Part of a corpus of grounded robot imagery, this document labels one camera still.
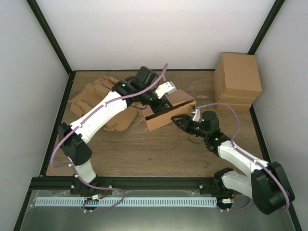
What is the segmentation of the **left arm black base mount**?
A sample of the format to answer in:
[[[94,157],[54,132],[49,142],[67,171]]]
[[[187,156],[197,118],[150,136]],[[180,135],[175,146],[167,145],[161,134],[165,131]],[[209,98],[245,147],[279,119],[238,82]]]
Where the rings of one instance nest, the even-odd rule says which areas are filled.
[[[100,187],[100,188],[107,188],[112,183],[111,180],[103,180],[100,177],[96,177],[90,185]],[[72,180],[72,185],[74,185],[74,188],[71,189],[72,194],[79,194],[82,196],[89,196],[89,195],[95,195],[95,194],[107,194],[110,195],[112,193],[111,190],[98,190],[91,188],[89,186],[86,186],[84,183],[82,183],[78,178],[74,178]]]

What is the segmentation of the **brown cardboard box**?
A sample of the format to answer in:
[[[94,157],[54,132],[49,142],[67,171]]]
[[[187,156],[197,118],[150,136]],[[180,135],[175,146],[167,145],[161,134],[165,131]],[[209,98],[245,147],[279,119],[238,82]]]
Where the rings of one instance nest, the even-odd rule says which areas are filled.
[[[141,119],[145,121],[149,131],[153,131],[162,126],[171,123],[171,117],[178,115],[191,115],[192,107],[196,105],[197,99],[207,99],[205,95],[191,96],[182,89],[178,89],[171,95],[167,95],[167,99],[173,108],[164,110],[155,114],[150,106],[145,109],[138,109]]]

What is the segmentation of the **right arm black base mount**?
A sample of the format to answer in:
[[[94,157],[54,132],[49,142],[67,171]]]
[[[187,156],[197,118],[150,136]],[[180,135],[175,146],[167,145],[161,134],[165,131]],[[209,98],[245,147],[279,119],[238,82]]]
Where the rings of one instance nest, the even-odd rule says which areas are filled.
[[[234,190],[227,189],[222,182],[222,176],[231,171],[233,171],[233,169],[227,167],[216,172],[213,177],[199,180],[199,193],[201,195],[208,194],[214,197],[231,196]]]

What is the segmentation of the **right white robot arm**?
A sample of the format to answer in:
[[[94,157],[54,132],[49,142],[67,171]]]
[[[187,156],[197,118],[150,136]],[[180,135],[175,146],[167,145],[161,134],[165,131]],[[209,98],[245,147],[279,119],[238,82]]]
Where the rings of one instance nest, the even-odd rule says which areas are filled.
[[[202,137],[207,149],[229,161],[241,173],[225,168],[215,174],[214,189],[220,194],[228,190],[249,197],[264,214],[286,208],[295,199],[287,175],[278,162],[261,160],[220,131],[219,119],[214,111],[204,111],[201,116],[176,115],[173,123],[187,134]]]

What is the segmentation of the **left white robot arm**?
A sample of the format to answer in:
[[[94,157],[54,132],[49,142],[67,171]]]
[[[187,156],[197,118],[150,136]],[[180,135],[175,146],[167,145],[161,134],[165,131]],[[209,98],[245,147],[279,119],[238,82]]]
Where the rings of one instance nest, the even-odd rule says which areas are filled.
[[[149,106],[153,113],[165,112],[172,109],[167,95],[174,93],[177,88],[173,82],[167,81],[165,65],[162,73],[142,66],[137,74],[117,82],[107,95],[89,112],[71,124],[63,122],[58,127],[59,142],[52,154],[61,149],[69,160],[69,166],[75,170],[82,181],[81,188],[87,194],[98,190],[97,177],[90,158],[92,150],[88,142],[112,118],[134,103]]]

